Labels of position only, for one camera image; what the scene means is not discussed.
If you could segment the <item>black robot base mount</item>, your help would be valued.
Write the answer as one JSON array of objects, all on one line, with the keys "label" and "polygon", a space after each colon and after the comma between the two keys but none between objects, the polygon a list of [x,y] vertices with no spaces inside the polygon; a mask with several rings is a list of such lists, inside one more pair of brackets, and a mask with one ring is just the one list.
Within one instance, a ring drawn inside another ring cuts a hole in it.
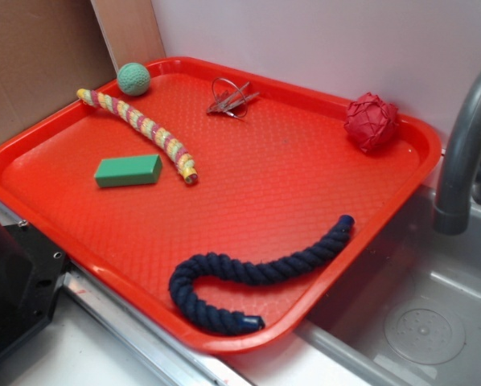
[{"label": "black robot base mount", "polygon": [[0,361],[51,322],[67,259],[36,227],[0,223]]}]

